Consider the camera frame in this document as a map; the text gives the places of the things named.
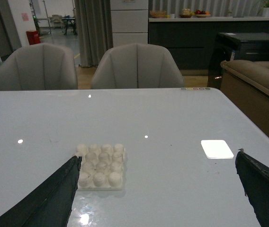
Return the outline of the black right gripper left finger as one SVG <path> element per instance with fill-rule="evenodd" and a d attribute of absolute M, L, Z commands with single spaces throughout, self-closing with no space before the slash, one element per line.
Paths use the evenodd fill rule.
<path fill-rule="evenodd" d="M 0 216 L 0 227 L 65 227 L 78 189 L 82 157 L 73 156 Z"/>

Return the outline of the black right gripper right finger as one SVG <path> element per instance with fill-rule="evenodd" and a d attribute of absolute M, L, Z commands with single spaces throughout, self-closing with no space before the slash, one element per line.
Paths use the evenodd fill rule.
<path fill-rule="evenodd" d="M 269 227 L 269 167 L 243 151 L 237 153 L 235 167 L 259 224 Z"/>

